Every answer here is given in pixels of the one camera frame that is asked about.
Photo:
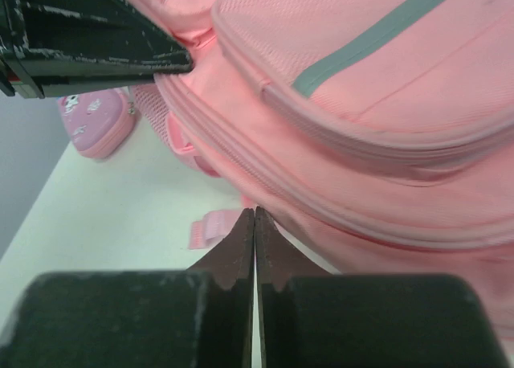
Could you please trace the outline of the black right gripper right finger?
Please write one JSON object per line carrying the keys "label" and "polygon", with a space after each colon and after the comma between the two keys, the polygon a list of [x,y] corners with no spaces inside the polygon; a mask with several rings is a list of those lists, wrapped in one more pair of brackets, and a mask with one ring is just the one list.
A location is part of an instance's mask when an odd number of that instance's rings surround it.
{"label": "black right gripper right finger", "polygon": [[265,367],[506,367],[475,291],[445,274],[333,275],[255,211]]}

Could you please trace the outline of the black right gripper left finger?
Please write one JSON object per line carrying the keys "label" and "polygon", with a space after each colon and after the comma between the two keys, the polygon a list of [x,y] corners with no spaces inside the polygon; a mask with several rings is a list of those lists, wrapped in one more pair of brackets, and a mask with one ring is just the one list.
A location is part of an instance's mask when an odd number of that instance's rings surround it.
{"label": "black right gripper left finger", "polygon": [[255,213],[185,270],[37,276],[1,335],[4,367],[248,367]]}

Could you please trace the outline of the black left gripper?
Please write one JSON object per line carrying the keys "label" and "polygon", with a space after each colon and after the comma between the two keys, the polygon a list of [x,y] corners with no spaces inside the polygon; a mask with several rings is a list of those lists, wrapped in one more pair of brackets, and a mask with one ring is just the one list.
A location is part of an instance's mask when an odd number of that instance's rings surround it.
{"label": "black left gripper", "polygon": [[127,0],[1,0],[1,90],[7,96],[65,96],[58,77],[192,68],[187,49]]}

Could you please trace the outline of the pink cartoon pencil case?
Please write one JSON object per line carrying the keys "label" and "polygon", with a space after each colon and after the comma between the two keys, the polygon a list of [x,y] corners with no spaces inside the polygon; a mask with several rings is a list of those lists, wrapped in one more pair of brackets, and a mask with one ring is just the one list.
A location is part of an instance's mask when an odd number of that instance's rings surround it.
{"label": "pink cartoon pencil case", "polygon": [[125,88],[61,96],[57,106],[71,143],[87,158],[109,157],[137,122],[135,105]]}

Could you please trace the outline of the pink student backpack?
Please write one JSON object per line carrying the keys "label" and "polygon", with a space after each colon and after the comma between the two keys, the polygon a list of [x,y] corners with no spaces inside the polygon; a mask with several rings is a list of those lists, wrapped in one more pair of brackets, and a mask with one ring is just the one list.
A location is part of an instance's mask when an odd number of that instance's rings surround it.
{"label": "pink student backpack", "polygon": [[173,150],[342,272],[446,272],[513,335],[513,0],[128,0],[194,69]]}

